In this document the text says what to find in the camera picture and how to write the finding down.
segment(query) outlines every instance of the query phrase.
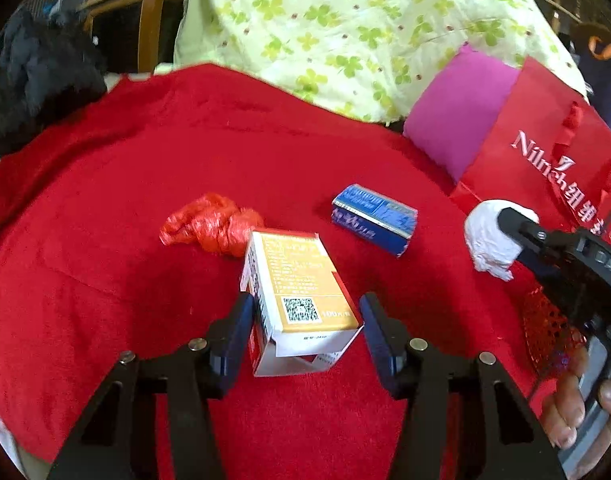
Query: box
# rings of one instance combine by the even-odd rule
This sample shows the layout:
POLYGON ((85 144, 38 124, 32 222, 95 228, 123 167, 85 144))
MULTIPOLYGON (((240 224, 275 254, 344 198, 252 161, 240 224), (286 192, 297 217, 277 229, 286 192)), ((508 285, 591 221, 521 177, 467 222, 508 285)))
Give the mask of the box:
POLYGON ((332 221, 398 258, 412 238, 417 210, 352 184, 333 200, 332 221))
POLYGON ((328 370, 362 328, 316 234, 253 232, 240 290, 256 299, 249 350, 257 377, 328 370))

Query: purple cushion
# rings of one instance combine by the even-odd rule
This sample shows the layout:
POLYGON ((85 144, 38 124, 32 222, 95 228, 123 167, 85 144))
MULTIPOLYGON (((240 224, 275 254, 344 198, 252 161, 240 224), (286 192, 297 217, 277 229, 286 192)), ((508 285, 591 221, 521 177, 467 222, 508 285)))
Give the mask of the purple cushion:
POLYGON ((458 182, 499 116, 519 72, 465 43, 416 102, 403 135, 458 182))

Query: shopping bag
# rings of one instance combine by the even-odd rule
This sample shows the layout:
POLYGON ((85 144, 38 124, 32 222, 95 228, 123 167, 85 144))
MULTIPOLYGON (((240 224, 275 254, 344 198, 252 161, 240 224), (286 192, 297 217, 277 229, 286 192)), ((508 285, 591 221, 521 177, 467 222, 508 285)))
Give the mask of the shopping bag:
POLYGON ((527 59, 508 100, 451 199, 533 209, 546 229, 579 226, 611 243, 611 131, 573 89, 527 59))

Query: screw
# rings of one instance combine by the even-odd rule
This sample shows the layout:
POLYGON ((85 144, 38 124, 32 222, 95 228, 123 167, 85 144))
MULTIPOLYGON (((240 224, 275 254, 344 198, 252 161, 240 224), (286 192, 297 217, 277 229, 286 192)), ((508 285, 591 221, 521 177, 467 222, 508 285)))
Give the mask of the screw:
POLYGON ((204 349, 207 346, 207 341, 202 337, 197 337, 196 339, 192 339, 188 343, 188 346, 191 351, 196 352, 197 350, 204 349))
POLYGON ((127 365, 128 363, 134 361, 134 359, 136 359, 136 354, 131 350, 126 350, 118 355, 118 362, 120 362, 122 365, 127 365))
POLYGON ((418 350, 419 352, 423 352, 428 347, 428 342, 425 339, 421 339, 420 337, 415 337, 414 339, 410 339, 410 348, 413 350, 418 350))
POLYGON ((492 352, 481 352, 479 354, 479 359, 484 365, 493 365, 497 361, 492 352))

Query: blue medicine box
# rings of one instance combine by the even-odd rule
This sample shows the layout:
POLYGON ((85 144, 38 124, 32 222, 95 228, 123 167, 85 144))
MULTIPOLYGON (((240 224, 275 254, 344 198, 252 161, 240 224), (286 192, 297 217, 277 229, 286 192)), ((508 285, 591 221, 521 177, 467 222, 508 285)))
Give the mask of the blue medicine box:
POLYGON ((352 184, 333 200, 332 221, 398 258, 410 243, 417 210, 352 184))

